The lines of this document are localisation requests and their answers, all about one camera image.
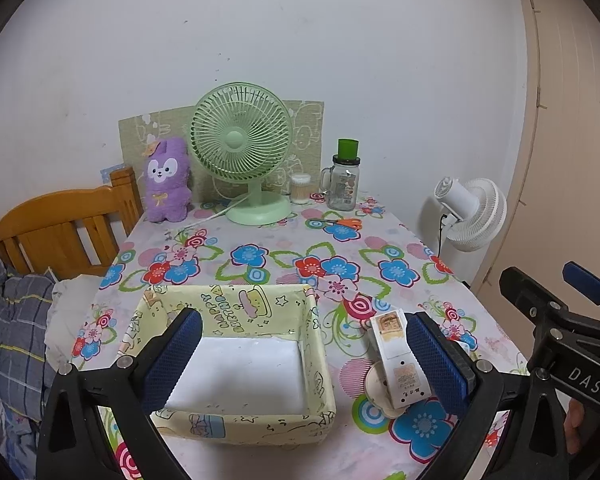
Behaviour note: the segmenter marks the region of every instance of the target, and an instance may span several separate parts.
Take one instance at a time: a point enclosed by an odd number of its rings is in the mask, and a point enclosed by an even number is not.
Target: fabric storage basket
[[[120,355],[138,355],[185,306],[202,315],[203,338],[151,415],[161,433],[271,446],[326,437],[336,407],[309,286],[151,286]]]

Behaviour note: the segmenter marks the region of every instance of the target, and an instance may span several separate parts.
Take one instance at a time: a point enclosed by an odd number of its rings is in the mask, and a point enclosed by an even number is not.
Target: white pillow
[[[53,303],[46,314],[45,356],[56,372],[61,363],[71,359],[78,330],[87,317],[101,282],[100,276],[81,274],[54,285],[51,293]]]

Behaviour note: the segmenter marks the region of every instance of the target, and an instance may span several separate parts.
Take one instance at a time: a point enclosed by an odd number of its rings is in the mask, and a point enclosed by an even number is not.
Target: door frame
[[[533,0],[520,0],[522,3],[522,15],[525,20],[526,35],[526,102],[525,118],[522,125],[522,136],[520,138],[520,147],[518,149],[518,158],[513,171],[511,185],[507,193],[507,217],[501,231],[490,243],[487,252],[484,255],[482,263],[478,268],[472,284],[471,291],[476,296],[480,288],[490,277],[491,267],[496,261],[500,249],[504,243],[516,209],[522,195],[522,188],[525,185],[526,172],[529,168],[531,153],[533,151],[534,140],[536,138],[536,125],[538,124],[538,107],[540,97],[540,52],[538,45],[538,24],[536,23],[536,11],[533,7]]]

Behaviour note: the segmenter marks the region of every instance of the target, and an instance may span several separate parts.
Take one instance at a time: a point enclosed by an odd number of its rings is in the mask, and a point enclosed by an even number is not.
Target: green lid
[[[354,139],[338,139],[338,158],[341,160],[356,160],[358,156],[358,141]]]

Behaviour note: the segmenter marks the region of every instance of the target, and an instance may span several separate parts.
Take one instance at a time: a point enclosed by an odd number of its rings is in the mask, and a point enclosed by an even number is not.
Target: jar handle
[[[324,183],[325,181],[325,174],[326,172],[329,172],[329,177],[327,179],[327,184]],[[325,195],[329,194],[329,186],[331,185],[331,171],[333,171],[333,166],[331,166],[330,168],[324,168],[321,172],[320,172],[320,192],[324,193]]]

